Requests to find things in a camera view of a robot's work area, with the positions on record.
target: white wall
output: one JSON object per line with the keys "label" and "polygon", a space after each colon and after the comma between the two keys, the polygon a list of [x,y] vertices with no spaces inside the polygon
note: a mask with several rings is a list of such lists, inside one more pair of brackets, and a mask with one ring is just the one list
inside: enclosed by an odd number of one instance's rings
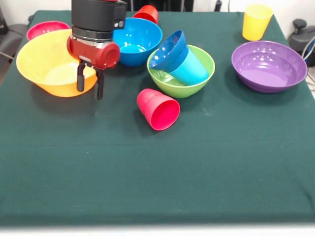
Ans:
{"label": "white wall", "polygon": [[37,10],[70,10],[71,0],[0,0],[0,7],[8,25],[27,24]]}
{"label": "white wall", "polygon": [[[217,0],[194,0],[194,11],[213,11]],[[302,18],[308,25],[315,25],[315,0],[231,0],[230,11],[245,11],[250,3],[263,3],[270,6],[288,37],[293,31],[293,20]],[[227,11],[228,0],[222,0],[221,11]]]}
{"label": "white wall", "polygon": [[[221,11],[227,11],[228,0],[222,0]],[[315,25],[315,0],[231,0],[231,11],[244,11],[252,2],[272,7],[285,34],[289,36],[294,27],[292,21],[303,18],[308,25]],[[216,0],[194,0],[194,11],[213,11]],[[37,10],[70,10],[71,0],[0,0],[2,12],[9,25],[27,24],[28,17]]]}

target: red bowl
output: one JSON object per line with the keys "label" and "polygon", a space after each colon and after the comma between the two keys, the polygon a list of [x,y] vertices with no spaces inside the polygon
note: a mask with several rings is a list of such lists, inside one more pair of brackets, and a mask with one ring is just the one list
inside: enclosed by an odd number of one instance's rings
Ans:
{"label": "red bowl", "polygon": [[70,29],[70,26],[64,22],[60,21],[45,21],[34,25],[32,28],[29,29],[28,33],[26,34],[26,38],[28,40],[32,40],[37,36],[42,34],[56,31],[56,30],[66,30]]}

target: blue bowl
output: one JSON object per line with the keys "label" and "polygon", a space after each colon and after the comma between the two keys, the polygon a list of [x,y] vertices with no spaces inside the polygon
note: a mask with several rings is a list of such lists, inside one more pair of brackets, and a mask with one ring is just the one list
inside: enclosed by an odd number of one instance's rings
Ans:
{"label": "blue bowl", "polygon": [[125,28],[114,30],[114,41],[121,50],[119,62],[127,66],[144,64],[162,38],[162,30],[155,23],[141,18],[126,18]]}
{"label": "blue bowl", "polygon": [[182,30],[171,34],[158,48],[149,66],[151,69],[163,70],[170,73],[177,69],[189,52],[186,38]]}

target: red cup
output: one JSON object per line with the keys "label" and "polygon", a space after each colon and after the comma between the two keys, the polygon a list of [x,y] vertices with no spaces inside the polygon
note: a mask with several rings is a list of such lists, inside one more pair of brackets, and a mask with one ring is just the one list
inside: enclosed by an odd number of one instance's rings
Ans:
{"label": "red cup", "polygon": [[150,88],[139,93],[137,104],[149,125],[157,131],[171,127],[181,110],[176,100]]}
{"label": "red cup", "polygon": [[158,24],[158,10],[151,5],[143,6],[133,17],[146,19]]}

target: orange bowl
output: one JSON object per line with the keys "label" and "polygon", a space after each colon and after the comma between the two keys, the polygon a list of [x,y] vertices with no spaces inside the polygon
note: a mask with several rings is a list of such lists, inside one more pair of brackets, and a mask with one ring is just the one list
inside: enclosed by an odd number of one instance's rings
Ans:
{"label": "orange bowl", "polygon": [[20,50],[16,65],[19,72],[48,93],[58,97],[75,97],[89,91],[95,85],[95,70],[84,69],[85,89],[77,90],[77,66],[66,46],[70,29],[42,34],[29,41]]}

